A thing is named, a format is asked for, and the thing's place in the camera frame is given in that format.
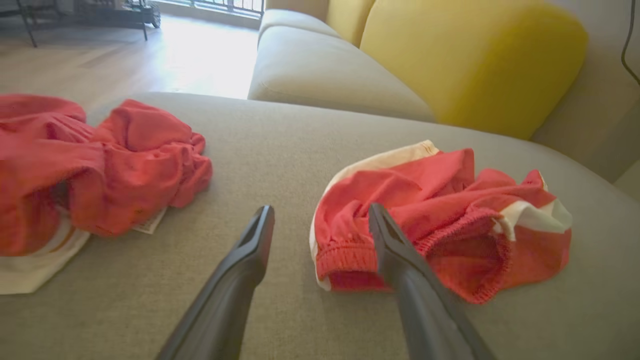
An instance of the gray fabric upholstery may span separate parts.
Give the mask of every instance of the gray fabric upholstery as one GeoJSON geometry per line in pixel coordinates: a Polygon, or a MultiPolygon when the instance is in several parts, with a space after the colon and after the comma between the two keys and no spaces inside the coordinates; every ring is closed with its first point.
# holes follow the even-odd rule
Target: gray fabric upholstery
{"type": "Polygon", "coordinates": [[[357,47],[286,26],[262,35],[248,97],[434,121],[418,95],[357,47]]]}
{"type": "Polygon", "coordinates": [[[424,139],[443,151],[473,148],[477,171],[497,168],[520,181],[539,169],[573,214],[571,260],[559,275],[463,306],[498,359],[640,354],[640,204],[567,157],[503,136],[358,113],[200,95],[135,99],[206,137],[211,187],[169,209],[155,235],[94,236],[36,293],[0,297],[1,358],[152,359],[253,212],[271,204],[269,267],[241,359],[407,359],[393,296],[321,290],[308,233],[336,172],[424,139]]]}
{"type": "Polygon", "coordinates": [[[260,41],[263,32],[271,26],[289,26],[290,28],[309,30],[314,33],[341,38],[329,25],[311,15],[291,10],[269,9],[264,12],[260,21],[258,41],[260,41]]]}

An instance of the hardwood floor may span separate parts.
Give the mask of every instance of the hardwood floor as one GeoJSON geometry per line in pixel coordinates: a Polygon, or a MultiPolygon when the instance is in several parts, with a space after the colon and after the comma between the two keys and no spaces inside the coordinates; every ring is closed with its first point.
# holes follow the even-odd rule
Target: hardwood floor
{"type": "Polygon", "coordinates": [[[188,92],[245,99],[258,33],[163,15],[162,28],[58,28],[34,32],[0,21],[0,93],[55,95],[85,111],[131,94],[188,92]]]}

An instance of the black cable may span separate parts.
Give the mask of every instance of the black cable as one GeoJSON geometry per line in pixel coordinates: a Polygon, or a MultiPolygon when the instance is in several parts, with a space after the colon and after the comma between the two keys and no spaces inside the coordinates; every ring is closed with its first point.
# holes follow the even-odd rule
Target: black cable
{"type": "Polygon", "coordinates": [[[640,79],[636,73],[631,70],[629,65],[627,65],[627,61],[625,60],[625,56],[627,55],[627,47],[629,46],[629,41],[631,40],[631,34],[634,32],[634,19],[636,17],[636,0],[631,0],[631,21],[629,24],[629,34],[627,35],[627,41],[625,41],[625,46],[622,48],[622,55],[620,56],[620,60],[622,61],[622,66],[628,71],[629,74],[634,78],[636,83],[640,85],[640,79]]]}

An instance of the clothing tag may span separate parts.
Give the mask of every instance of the clothing tag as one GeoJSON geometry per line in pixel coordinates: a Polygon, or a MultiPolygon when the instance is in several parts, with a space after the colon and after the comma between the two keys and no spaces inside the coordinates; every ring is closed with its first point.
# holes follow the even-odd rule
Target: clothing tag
{"type": "Polygon", "coordinates": [[[158,224],[160,224],[160,221],[162,220],[164,213],[166,213],[166,208],[158,211],[154,216],[150,217],[147,221],[145,221],[142,224],[138,224],[134,226],[132,229],[145,234],[153,234],[158,224]]]}

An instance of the sofa backrest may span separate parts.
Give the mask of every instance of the sofa backrest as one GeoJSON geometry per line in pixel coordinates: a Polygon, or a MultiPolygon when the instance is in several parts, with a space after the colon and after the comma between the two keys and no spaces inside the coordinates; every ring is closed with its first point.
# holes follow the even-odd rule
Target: sofa backrest
{"type": "Polygon", "coordinates": [[[362,33],[375,0],[329,0],[326,23],[340,36],[360,46],[362,33]]]}
{"type": "Polygon", "coordinates": [[[265,9],[286,9],[326,20],[328,0],[264,0],[265,9]]]}
{"type": "Polygon", "coordinates": [[[578,74],[588,36],[539,0],[377,0],[360,48],[437,121],[528,139],[578,74]]]}

